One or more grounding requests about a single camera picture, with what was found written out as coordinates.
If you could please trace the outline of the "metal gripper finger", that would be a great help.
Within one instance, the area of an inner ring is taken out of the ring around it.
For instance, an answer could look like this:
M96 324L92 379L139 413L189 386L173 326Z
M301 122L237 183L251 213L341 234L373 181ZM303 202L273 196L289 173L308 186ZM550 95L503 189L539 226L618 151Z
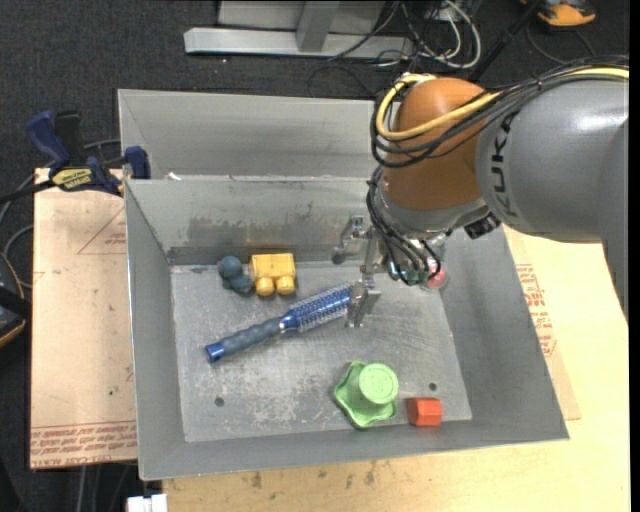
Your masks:
M372 313L381 295L382 292L378 288L368 286L360 281L356 282L351 287L345 326L349 328L359 328L362 325L364 317Z
M333 248L331 261L344 263L348 258L357 256L365 241L366 229L362 215L352 215L340 233L337 245Z

